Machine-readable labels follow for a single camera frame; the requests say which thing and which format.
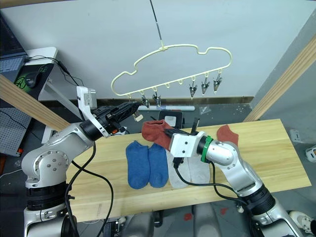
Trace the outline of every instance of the red sock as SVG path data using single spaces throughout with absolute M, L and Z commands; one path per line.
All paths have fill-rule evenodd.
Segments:
M 145 140 L 154 142 L 169 151 L 171 138 L 165 133 L 165 129 L 172 129 L 165 120 L 154 120 L 143 123 L 142 136 Z
M 227 124 L 217 130 L 217 140 L 220 142 L 232 142 L 238 146 L 238 134 L 233 133 Z

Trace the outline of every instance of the wooden beam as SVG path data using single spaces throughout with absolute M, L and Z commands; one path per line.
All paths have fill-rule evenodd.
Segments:
M 0 8 L 65 0 L 0 0 Z
M 248 114 L 244 122 L 258 120 L 315 61 L 316 35 L 299 53 L 257 106 Z
M 0 74 L 0 98 L 56 131 L 61 131 L 70 125 L 2 74 Z

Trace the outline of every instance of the mouse pad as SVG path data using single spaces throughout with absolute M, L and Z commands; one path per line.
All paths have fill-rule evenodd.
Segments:
M 29 95 L 31 95 L 33 98 L 38 99 L 40 91 L 43 88 L 43 86 L 47 80 L 47 77 L 49 76 L 53 67 L 54 67 L 54 64 L 52 64 L 52 63 L 24 66 L 21 69 L 14 84 L 17 85 L 17 87 L 19 87 L 20 89 L 24 90 Z M 25 84 L 25 78 L 29 73 L 36 73 L 36 72 L 41 72 L 42 76 L 34 88 L 29 88 Z

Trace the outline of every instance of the white wall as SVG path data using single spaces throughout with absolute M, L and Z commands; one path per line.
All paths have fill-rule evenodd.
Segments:
M 254 96 L 316 7 L 301 0 L 153 0 L 165 44 L 193 43 L 229 49 L 233 64 L 223 71 L 216 96 Z M 140 56 L 159 48 L 148 0 L 77 0 L 1 10 L 26 49 L 55 46 L 74 75 L 98 98 L 117 98 L 111 80 L 132 71 Z M 226 64 L 224 53 L 197 56 L 170 49 L 144 61 L 134 77 L 117 82 L 118 92 L 138 89 Z M 198 91 L 201 96 L 200 81 Z M 59 78 L 69 98 L 75 89 Z M 213 97 L 212 88 L 207 96 Z M 188 82 L 158 89 L 162 97 L 188 98 Z

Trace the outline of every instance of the hanger clip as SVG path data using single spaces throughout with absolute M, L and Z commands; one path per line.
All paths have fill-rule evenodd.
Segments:
M 194 85 L 194 81 L 193 81 L 193 83 L 192 83 L 192 86 L 189 84 L 189 86 L 190 86 L 190 94 L 191 94 L 191 99 L 193 99 L 193 96 L 194 96 L 194 94 L 195 94 L 195 92 L 197 91 L 197 85 Z
M 222 82 L 221 73 L 222 73 L 221 71 L 218 71 L 217 79 L 213 80 L 214 81 L 214 94 L 216 94 L 217 89 L 218 89 L 220 83 Z
M 207 77 L 205 77 L 204 83 L 202 82 L 201 87 L 202 87 L 202 95 L 204 95 L 206 90 L 209 87 L 209 81 L 207 81 Z
M 147 108 L 149 108 L 150 106 L 150 103 L 149 103 L 149 100 L 146 99 L 146 96 L 143 94 L 143 97 L 142 97 L 142 103 L 143 105 L 145 105 Z
M 158 107 L 161 106 L 161 95 L 158 96 L 156 91 L 155 91 L 155 94 L 153 94 L 153 100 L 155 101 Z

